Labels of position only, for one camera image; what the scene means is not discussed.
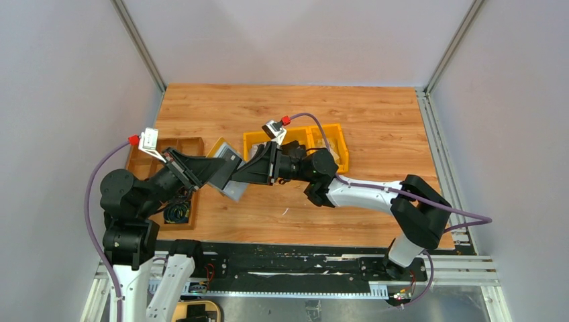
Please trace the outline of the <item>yellow leather card holder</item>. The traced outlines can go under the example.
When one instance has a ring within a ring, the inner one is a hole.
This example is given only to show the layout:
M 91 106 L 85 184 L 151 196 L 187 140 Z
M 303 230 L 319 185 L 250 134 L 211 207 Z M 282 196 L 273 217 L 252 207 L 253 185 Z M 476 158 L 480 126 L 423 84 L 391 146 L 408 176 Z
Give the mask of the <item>yellow leather card holder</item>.
M 238 202 L 245 193 L 248 183 L 234 181 L 231 176 L 245 164 L 242 156 L 224 138 L 219 138 L 207 157 L 225 160 L 225 164 L 210 178 L 208 185 L 227 198 Z

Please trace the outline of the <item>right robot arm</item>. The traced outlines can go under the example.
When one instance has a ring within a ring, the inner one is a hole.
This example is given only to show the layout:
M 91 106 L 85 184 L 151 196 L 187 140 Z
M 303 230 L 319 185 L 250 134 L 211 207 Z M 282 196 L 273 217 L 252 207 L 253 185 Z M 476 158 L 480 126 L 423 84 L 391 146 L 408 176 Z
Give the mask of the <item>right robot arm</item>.
M 230 178 L 265 185 L 303 181 L 308 184 L 305 195 L 317 207 L 357 207 L 392 215 L 402 234 L 391 242 L 380 271 L 393 280 L 401 279 L 424 250 L 438 248 L 451 214 L 450 204 L 420 176 L 384 183 L 340 176 L 328 149 L 306 150 L 296 141 L 262 144 Z

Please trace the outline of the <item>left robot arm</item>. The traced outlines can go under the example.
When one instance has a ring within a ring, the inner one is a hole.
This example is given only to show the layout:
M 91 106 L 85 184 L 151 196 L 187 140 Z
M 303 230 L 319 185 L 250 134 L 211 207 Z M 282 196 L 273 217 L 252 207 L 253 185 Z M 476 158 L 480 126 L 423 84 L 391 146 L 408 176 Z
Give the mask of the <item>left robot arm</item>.
M 148 298 L 160 229 L 151 216 L 183 189 L 199 190 L 225 164 L 222 158 L 186 156 L 173 148 L 165 149 L 162 156 L 163 167 L 148 179 L 122 168 L 107 174 L 100 184 L 106 220 L 103 261 L 110 265 L 115 289 L 111 312 L 116 321 L 171 321 L 187 280 L 205 265 L 201 242 L 175 240 L 160 284 Z

